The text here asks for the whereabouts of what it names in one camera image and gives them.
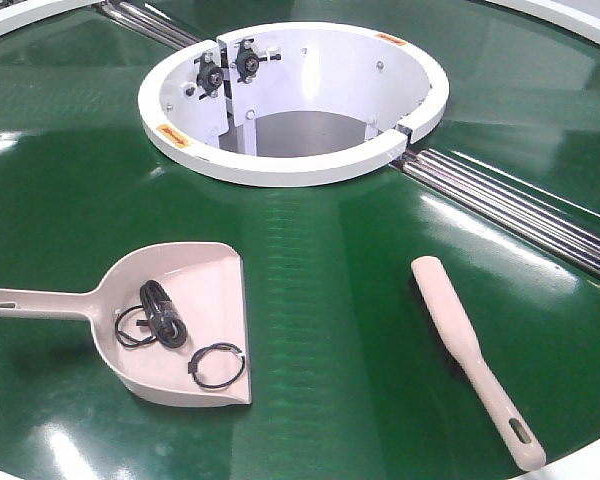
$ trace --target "brush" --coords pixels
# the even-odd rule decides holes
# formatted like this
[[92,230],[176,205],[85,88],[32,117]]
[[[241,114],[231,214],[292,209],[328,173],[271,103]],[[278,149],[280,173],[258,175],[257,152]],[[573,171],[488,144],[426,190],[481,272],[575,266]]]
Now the brush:
[[417,258],[411,270],[440,338],[467,374],[516,465],[524,471],[544,466],[542,445],[484,360],[471,321],[440,260]]

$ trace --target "coiled black cable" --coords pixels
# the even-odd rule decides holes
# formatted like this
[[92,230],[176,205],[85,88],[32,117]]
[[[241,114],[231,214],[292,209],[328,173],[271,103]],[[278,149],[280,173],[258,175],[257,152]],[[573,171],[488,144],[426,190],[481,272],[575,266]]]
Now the coiled black cable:
[[[236,357],[240,358],[240,361],[241,361],[240,368],[238,369],[238,373],[236,373],[233,377],[231,377],[226,382],[216,383],[216,384],[205,383],[202,380],[200,380],[200,378],[198,377],[198,367],[200,366],[200,362],[202,361],[204,356],[207,353],[212,352],[214,350],[221,351],[221,352],[233,353]],[[240,348],[238,348],[233,343],[218,342],[218,343],[209,345],[208,347],[203,347],[203,348],[199,349],[198,351],[196,351],[196,353],[193,354],[193,357],[191,357],[191,361],[189,362],[189,365],[188,365],[188,371],[191,374],[191,376],[193,377],[193,381],[196,382],[200,387],[214,390],[214,389],[228,387],[233,382],[235,382],[238,378],[240,378],[240,375],[242,375],[242,372],[244,372],[246,365],[247,365],[247,360],[244,356],[244,353],[242,353],[242,350],[240,350]]]
[[[127,308],[115,320],[115,336],[118,342],[127,348],[137,348],[159,341],[167,348],[178,348],[187,340],[187,327],[180,319],[171,298],[162,285],[149,280],[140,287],[141,305]],[[144,310],[146,319],[136,321],[140,327],[149,327],[151,335],[141,340],[125,333],[120,328],[122,320],[135,310]]]
[[120,313],[116,317],[116,321],[114,324],[114,331],[115,331],[116,339],[118,340],[118,342],[120,342],[121,345],[123,345],[127,348],[138,348],[143,345],[150,345],[153,342],[155,342],[156,340],[158,340],[155,337],[155,335],[149,335],[148,337],[143,338],[142,340],[138,340],[137,338],[133,338],[128,333],[123,332],[122,329],[120,328],[120,323],[122,322],[122,319],[124,317],[129,315],[131,312],[133,312],[135,310],[140,310],[140,309],[142,309],[142,305],[135,305],[133,307],[127,308],[124,312]]
[[187,340],[187,327],[180,320],[171,298],[162,285],[149,280],[140,287],[140,303],[151,333],[167,348],[178,348]]

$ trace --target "dustpan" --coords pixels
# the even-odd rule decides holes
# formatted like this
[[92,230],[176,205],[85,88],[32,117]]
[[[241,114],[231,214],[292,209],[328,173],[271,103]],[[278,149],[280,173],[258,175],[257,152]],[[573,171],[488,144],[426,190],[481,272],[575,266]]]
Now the dustpan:
[[[120,312],[140,303],[139,288],[158,281],[168,292],[189,336],[180,348],[151,344],[128,349],[115,338]],[[178,407],[217,407],[251,403],[249,368],[220,389],[200,387],[189,373],[196,351],[219,342],[241,353],[217,351],[200,361],[198,375],[208,384],[231,379],[248,359],[242,262],[222,243],[163,243],[135,250],[113,265],[98,287],[88,293],[0,289],[0,317],[87,320],[100,356],[135,395]],[[133,318],[130,334],[146,335]]]

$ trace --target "metal rail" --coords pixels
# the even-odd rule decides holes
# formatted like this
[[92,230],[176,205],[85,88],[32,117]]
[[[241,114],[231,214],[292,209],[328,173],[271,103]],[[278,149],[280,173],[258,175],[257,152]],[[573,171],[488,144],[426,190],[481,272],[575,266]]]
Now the metal rail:
[[435,150],[405,154],[407,175],[600,278],[600,237],[530,195]]
[[201,41],[167,20],[128,2],[107,0],[99,4],[97,8],[115,22],[175,50]]

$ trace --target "green surface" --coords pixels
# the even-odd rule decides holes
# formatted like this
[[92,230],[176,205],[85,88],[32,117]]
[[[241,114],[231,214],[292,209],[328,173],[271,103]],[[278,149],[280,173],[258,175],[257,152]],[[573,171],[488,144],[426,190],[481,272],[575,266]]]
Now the green surface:
[[[550,191],[600,232],[600,49],[587,42],[456,0],[156,5],[204,37],[310,19],[416,43],[452,87],[426,145]],[[148,404],[86,324],[0,320],[1,469],[72,478],[65,458],[78,478],[515,475],[423,311],[408,264],[424,254],[444,261],[549,459],[600,436],[600,281],[388,167],[302,189],[186,170],[145,138],[135,101],[169,53],[86,9],[0,39],[0,132],[17,139],[0,151],[0,287],[87,291],[141,246],[226,242],[244,259],[253,405]]]

